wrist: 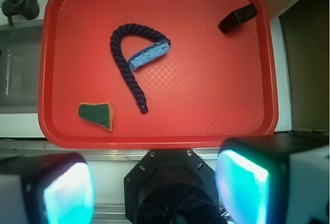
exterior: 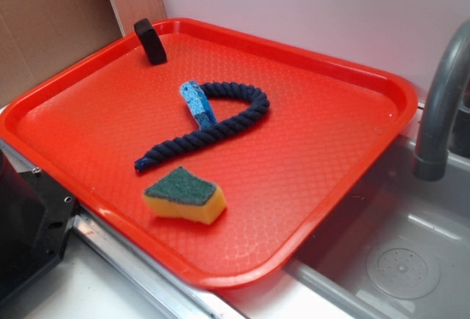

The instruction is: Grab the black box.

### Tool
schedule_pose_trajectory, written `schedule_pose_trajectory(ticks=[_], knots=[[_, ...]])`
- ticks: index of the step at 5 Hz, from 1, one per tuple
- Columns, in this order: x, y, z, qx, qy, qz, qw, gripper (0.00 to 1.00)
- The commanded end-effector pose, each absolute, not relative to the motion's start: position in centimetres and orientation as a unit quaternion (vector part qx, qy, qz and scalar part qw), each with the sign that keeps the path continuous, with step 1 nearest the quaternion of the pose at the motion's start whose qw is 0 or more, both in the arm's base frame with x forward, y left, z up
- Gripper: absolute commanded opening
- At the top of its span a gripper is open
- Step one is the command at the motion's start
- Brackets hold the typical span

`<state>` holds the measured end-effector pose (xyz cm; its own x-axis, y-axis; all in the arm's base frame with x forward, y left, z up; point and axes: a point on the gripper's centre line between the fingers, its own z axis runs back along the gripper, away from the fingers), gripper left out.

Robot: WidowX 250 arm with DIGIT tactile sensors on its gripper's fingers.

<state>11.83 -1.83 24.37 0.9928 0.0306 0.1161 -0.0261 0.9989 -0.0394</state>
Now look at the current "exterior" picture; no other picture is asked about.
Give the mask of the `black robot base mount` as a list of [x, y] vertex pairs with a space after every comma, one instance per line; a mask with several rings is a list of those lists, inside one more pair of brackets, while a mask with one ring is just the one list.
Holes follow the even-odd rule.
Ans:
[[77, 207], [46, 172], [18, 172], [1, 154], [1, 305], [62, 261]]

